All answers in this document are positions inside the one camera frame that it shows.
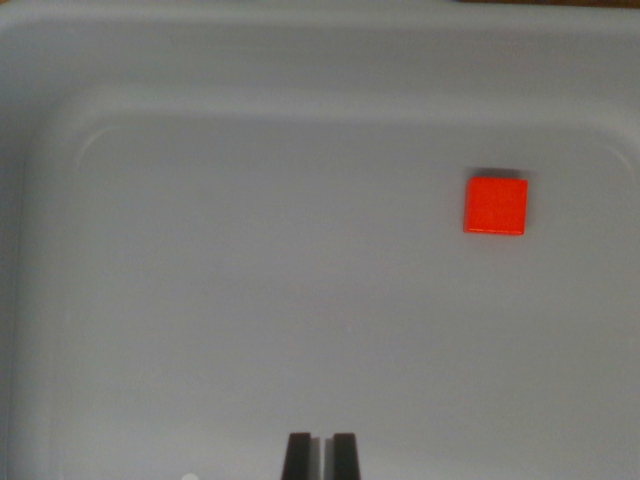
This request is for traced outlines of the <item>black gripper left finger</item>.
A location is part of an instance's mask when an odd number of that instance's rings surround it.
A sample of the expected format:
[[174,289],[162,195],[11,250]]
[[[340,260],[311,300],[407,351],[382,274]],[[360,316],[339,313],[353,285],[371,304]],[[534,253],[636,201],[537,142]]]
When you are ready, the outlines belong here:
[[291,433],[288,438],[282,480],[318,480],[321,469],[320,439],[310,432]]

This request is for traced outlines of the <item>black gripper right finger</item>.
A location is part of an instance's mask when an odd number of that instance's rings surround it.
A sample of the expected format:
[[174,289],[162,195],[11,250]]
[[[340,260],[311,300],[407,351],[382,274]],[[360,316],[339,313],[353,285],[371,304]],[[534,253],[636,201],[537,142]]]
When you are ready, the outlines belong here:
[[354,433],[335,433],[325,441],[324,478],[361,480],[357,438]]

